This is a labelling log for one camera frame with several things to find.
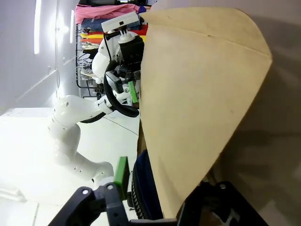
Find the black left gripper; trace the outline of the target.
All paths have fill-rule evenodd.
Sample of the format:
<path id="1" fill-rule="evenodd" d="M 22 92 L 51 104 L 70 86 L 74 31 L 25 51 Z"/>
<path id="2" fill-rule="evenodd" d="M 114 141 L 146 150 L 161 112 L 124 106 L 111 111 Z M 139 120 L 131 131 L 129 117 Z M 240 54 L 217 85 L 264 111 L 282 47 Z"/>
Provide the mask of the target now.
<path id="1" fill-rule="evenodd" d="M 129 78 L 127 83 L 132 102 L 138 103 L 141 86 L 141 61 L 144 51 L 143 39 L 135 37 L 132 41 L 121 43 L 119 46 L 123 57 L 119 66 L 119 75 L 121 78 Z"/>

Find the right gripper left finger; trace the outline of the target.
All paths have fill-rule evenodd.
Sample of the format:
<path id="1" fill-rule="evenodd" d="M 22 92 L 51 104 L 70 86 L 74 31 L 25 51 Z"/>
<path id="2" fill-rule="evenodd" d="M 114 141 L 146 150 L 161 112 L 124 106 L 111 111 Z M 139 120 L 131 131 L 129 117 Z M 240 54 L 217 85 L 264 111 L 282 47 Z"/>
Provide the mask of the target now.
<path id="1" fill-rule="evenodd" d="M 128 158 L 120 157 L 112 182 L 96 190 L 82 186 L 49 223 L 50 226 L 90 226 L 105 212 L 110 226 L 130 225 L 123 200 L 127 198 L 130 170 Z"/>

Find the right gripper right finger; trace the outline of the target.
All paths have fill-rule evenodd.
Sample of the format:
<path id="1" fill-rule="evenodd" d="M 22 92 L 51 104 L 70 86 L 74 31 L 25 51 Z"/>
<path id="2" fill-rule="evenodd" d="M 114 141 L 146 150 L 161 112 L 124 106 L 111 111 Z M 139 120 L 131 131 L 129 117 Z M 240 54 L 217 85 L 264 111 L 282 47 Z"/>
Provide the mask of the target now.
<path id="1" fill-rule="evenodd" d="M 222 226 L 266 226 L 267 223 L 229 181 L 201 182 L 186 198 L 177 216 L 179 226 L 199 226 L 203 211 Z"/>

